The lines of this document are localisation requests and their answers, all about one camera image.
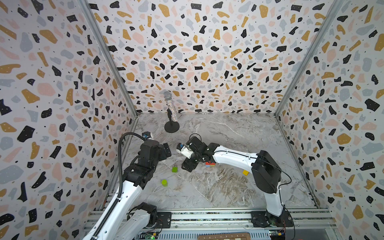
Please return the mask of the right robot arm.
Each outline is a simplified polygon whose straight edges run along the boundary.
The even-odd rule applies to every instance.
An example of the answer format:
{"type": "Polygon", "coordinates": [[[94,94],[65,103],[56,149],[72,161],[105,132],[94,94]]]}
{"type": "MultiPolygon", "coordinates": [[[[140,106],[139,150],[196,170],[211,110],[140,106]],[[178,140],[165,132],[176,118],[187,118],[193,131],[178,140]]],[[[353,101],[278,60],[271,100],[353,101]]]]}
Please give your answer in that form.
{"type": "Polygon", "coordinates": [[[295,226],[293,217],[282,201],[281,181],[284,171],[268,152],[245,153],[216,143],[206,145],[197,137],[192,137],[186,144],[179,143],[177,151],[186,157],[182,169],[188,172],[192,172],[198,163],[213,163],[230,165],[252,174],[267,204],[264,212],[251,212],[251,222],[255,228],[295,226]]]}

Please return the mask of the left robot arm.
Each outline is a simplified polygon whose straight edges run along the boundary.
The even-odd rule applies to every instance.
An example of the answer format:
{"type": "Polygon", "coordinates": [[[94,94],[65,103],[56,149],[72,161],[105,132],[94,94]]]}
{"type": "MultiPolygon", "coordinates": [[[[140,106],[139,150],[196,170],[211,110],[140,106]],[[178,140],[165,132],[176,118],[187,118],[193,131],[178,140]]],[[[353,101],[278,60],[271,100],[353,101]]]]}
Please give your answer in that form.
{"type": "Polygon", "coordinates": [[[84,237],[85,240],[114,240],[132,204],[152,179],[158,163],[172,156],[167,143],[146,140],[137,156],[119,177],[119,188],[112,201],[94,227],[84,237]]]}

